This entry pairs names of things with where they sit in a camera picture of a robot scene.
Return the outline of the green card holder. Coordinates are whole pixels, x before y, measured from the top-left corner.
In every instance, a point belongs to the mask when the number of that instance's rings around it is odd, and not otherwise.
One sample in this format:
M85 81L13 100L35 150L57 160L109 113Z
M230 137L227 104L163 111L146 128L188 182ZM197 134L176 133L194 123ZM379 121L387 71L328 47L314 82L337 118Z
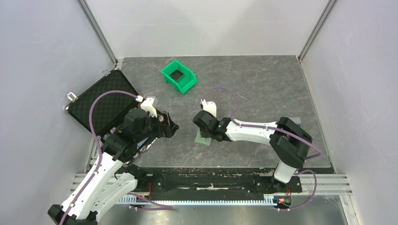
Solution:
M212 141L211 138L204 138L204 137L201 136L200 129L197 130L196 137L194 139L195 143L203 144L203 145L206 145L206 146L210 146L211 141Z

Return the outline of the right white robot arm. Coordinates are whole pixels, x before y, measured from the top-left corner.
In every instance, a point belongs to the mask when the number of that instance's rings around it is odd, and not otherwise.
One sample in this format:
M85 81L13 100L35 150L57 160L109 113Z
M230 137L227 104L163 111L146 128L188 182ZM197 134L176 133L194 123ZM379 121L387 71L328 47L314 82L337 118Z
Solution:
M271 146L280 159L271 178L271 186L276 191L284 191L290 185L293 174L303 167L313 141L311 135L287 117L281 117L277 122L253 123L231 118L218 120L202 110L192 121L206 138Z

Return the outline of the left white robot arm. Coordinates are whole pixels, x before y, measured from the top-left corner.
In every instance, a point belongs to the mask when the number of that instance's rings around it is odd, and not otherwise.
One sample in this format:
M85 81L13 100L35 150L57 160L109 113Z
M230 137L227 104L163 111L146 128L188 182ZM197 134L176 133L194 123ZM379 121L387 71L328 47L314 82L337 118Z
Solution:
M151 141L156 138L171 138L178 130L166 111L151 113L142 108L133 108L124 116L123 122L106 137L95 164L77 189L60 205L48 210L49 217L57 225L96 225L107 211L132 190L142 191L147 186L147 177L139 174L135 165L124 169L120 178L108 188L105 185L122 168L132 162Z

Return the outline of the black card in bin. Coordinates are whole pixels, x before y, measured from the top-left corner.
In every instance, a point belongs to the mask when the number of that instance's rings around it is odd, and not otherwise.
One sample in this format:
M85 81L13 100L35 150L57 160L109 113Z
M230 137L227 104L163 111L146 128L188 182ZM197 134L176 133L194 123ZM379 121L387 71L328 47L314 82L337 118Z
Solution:
M179 79L182 78L183 75L184 75L184 74L183 74L181 71L175 70L175 71L173 71L169 76L170 76L170 78L171 78L172 80L174 80L175 82L177 82Z

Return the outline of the green plastic bin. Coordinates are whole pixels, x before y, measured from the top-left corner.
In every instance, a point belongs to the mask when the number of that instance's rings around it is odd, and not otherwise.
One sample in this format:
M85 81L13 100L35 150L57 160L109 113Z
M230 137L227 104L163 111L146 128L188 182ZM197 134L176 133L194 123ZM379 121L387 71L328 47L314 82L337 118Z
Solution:
M160 72L165 82L169 83L181 94L185 94L198 82L194 72L178 60L173 60L161 69Z

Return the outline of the black poker chip case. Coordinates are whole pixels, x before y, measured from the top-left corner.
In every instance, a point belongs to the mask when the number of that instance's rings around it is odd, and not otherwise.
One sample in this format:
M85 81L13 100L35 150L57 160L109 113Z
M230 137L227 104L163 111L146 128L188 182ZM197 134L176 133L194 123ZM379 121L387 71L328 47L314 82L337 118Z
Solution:
M66 111L98 138L102 155L126 163L157 139L146 137L150 118L140 108L145 98L115 68L73 100Z

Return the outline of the toy brick assembly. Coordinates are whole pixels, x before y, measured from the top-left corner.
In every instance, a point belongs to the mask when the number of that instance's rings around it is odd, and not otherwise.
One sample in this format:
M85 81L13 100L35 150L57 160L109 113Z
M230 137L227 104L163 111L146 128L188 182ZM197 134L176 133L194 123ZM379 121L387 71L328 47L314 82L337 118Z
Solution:
M302 121L300 117L291 117L290 118L295 124L297 124L298 126L301 126Z

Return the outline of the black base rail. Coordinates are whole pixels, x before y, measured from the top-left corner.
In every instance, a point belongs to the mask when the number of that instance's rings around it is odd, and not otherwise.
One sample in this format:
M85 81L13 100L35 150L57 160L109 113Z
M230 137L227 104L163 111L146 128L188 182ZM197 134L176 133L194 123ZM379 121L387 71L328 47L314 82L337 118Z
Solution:
M302 192L299 177L277 184L272 168L131 165L123 171L138 180L134 191L150 193L151 200L262 200L264 195Z

